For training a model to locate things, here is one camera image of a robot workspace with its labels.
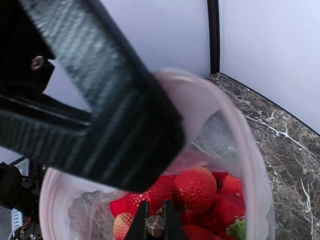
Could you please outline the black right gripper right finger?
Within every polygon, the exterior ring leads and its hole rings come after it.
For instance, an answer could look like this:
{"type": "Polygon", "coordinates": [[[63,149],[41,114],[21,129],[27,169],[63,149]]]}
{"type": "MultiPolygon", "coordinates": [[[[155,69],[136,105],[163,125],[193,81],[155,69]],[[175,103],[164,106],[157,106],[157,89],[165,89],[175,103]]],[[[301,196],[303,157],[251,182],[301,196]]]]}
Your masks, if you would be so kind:
{"type": "Polygon", "coordinates": [[[162,217],[164,219],[164,240],[187,240],[173,203],[167,199],[162,204],[162,217]]]}

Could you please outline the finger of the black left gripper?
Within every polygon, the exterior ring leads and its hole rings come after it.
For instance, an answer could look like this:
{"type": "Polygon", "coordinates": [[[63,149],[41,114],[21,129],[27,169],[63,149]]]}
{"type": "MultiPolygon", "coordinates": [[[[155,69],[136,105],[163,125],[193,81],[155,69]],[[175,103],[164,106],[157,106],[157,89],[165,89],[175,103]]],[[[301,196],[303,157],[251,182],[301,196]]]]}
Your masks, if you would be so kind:
{"type": "Polygon", "coordinates": [[[45,162],[62,172],[144,192],[185,144],[182,117],[98,0],[21,5],[91,107],[45,162]]]}
{"type": "Polygon", "coordinates": [[[0,95],[0,145],[79,178],[84,171],[94,109],[78,109],[45,94],[0,95]]]}

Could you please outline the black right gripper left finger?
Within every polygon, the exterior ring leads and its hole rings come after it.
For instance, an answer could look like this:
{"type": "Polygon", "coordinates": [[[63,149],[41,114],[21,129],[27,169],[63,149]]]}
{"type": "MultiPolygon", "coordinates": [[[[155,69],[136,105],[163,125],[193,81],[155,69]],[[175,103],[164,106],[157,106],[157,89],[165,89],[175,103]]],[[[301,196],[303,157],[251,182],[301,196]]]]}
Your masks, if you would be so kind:
{"type": "Polygon", "coordinates": [[[127,240],[148,240],[149,233],[146,221],[150,216],[150,205],[147,201],[141,201],[131,226],[127,232],[127,240]]]}

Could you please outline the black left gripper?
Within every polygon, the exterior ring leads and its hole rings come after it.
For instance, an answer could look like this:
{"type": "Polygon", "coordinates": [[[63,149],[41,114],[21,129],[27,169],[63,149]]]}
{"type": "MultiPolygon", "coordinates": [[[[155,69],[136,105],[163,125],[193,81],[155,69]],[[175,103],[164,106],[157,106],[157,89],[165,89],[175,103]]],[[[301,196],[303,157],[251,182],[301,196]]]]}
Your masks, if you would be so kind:
{"type": "Polygon", "coordinates": [[[55,69],[55,55],[17,0],[0,2],[0,91],[40,98],[55,69]]]}

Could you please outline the small red apple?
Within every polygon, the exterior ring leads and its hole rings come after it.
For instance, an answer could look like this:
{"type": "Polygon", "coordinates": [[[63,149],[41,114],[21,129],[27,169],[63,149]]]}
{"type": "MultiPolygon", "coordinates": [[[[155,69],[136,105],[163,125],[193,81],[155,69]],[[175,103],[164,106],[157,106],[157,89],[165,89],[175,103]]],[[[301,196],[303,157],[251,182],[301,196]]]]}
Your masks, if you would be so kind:
{"type": "Polygon", "coordinates": [[[124,212],[116,216],[113,224],[113,234],[116,240],[124,240],[131,227],[133,217],[130,213],[124,212]]]}

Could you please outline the red strawberry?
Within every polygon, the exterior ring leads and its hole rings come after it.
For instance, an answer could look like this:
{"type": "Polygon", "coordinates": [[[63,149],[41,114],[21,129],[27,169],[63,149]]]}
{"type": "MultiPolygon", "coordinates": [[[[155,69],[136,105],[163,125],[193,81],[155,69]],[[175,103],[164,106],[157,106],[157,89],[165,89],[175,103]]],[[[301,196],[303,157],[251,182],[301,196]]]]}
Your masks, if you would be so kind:
{"type": "Polygon", "coordinates": [[[212,173],[203,167],[186,170],[173,181],[174,203],[196,213],[209,210],[216,194],[217,181],[212,173]]]}

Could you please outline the red bell pepper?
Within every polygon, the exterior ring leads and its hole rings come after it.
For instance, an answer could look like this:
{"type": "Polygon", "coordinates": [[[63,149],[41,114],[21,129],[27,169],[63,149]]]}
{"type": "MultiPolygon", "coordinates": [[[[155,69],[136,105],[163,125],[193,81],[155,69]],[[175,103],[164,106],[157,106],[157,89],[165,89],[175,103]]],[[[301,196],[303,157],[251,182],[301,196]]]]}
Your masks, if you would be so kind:
{"type": "Polygon", "coordinates": [[[186,210],[179,216],[182,226],[204,228],[222,240],[246,238],[246,210],[241,181],[227,172],[213,172],[217,196],[205,213],[186,210]]]}

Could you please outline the clear zip top bag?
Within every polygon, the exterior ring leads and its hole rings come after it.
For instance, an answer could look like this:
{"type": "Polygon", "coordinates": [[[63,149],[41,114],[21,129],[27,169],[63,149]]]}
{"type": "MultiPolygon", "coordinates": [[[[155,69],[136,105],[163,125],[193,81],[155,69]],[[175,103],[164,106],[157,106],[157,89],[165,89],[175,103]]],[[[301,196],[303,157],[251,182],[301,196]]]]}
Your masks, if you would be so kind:
{"type": "MultiPolygon", "coordinates": [[[[204,167],[242,183],[248,240],[275,238],[274,201],[265,162],[243,114],[216,85],[189,72],[155,74],[181,112],[186,143],[165,175],[204,167]]],[[[40,192],[45,240],[111,240],[110,202],[125,192],[48,168],[40,192]]]]}

